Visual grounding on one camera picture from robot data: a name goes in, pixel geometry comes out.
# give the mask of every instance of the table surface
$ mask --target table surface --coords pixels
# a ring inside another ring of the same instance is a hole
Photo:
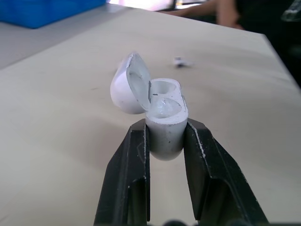
[[[93,224],[106,165],[144,117],[109,95],[133,50],[153,78],[181,83],[190,118],[238,162],[267,218],[301,221],[300,93],[264,36],[115,6],[0,31],[1,225]],[[175,69],[176,56],[194,66]],[[150,164],[151,223],[193,224],[183,155]]]

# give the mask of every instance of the blue container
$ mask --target blue container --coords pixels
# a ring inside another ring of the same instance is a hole
[[[39,28],[105,4],[106,0],[0,0],[0,21]]]

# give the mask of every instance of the open earbud case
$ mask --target open earbud case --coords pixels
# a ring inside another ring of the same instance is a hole
[[[153,79],[138,53],[131,53],[111,83],[113,103],[128,114],[145,113],[150,151],[160,160],[176,158],[183,148],[188,109],[179,82]]]

